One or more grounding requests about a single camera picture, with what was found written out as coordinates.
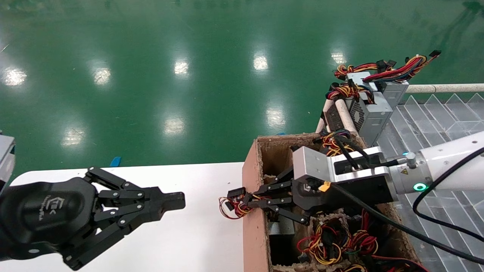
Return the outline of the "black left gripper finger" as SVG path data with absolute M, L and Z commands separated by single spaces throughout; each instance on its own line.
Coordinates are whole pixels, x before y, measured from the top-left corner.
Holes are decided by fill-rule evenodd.
M 100 184 L 108 190 L 99 191 L 98 202 L 106 207 L 121 207 L 135 203 L 149 203 L 152 207 L 185 207 L 183 192 L 163 193 L 159 187 L 141 188 L 103 169 L 91 167 L 84 179 Z
M 75 246 L 62 252 L 64 263 L 77 271 L 107 251 L 142 224 L 161 220 L 167 211 L 185 208 L 185 200 L 148 200 L 119 207 L 115 215 L 100 212 L 94 231 Z

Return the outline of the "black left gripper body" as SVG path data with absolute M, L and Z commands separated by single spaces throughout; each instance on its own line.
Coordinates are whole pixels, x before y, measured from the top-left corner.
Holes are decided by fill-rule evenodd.
M 97 258 L 97 196 L 96 187 L 79 177 L 6 188 L 1 194 L 1 261 L 50 253 L 60 253 L 66 262 Z

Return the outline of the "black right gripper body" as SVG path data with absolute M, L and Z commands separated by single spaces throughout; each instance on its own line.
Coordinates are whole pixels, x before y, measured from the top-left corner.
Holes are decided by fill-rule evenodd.
M 294 174 L 293 203 L 304 211 L 334 211 L 356 203 L 333 188 L 333 183 L 367 205 L 395 202 L 398 197 L 385 175 L 335 180 L 334 174 Z

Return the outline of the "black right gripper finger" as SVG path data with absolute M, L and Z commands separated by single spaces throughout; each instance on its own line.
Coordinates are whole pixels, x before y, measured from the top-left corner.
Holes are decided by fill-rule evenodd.
M 273 212 L 276 215 L 280 215 L 296 223 L 308 226 L 310 224 L 310 218 L 304 215 L 298 215 L 290 210 L 293 206 L 293 200 L 291 197 L 270 199 L 267 197 L 255 197 L 248 201 L 249 208 L 260 208 L 265 212 Z
M 259 189 L 253 193 L 246 193 L 245 203 L 247 204 L 254 199 L 258 200 L 272 196 L 277 192 L 291 192 L 293 179 L 294 170 L 293 167 L 289 167 L 276 176 L 274 181 L 259 186 Z

